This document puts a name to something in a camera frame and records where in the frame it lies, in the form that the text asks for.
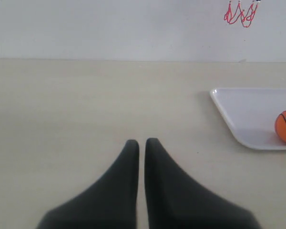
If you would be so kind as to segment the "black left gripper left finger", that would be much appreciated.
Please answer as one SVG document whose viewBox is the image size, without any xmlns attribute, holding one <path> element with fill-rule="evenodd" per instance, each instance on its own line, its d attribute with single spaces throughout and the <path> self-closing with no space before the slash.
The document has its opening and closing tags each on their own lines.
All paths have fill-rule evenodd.
<svg viewBox="0 0 286 229">
<path fill-rule="evenodd" d="M 50 210 L 39 229 L 135 229 L 139 145 L 127 140 L 110 168 L 87 190 Z"/>
</svg>

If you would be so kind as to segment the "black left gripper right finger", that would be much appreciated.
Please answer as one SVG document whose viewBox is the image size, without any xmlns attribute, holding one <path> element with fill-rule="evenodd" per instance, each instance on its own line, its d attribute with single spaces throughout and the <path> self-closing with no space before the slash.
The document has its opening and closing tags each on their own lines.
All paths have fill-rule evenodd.
<svg viewBox="0 0 286 229">
<path fill-rule="evenodd" d="M 144 183 L 151 229 L 261 228 L 249 210 L 191 178 L 157 138 L 146 141 Z"/>
</svg>

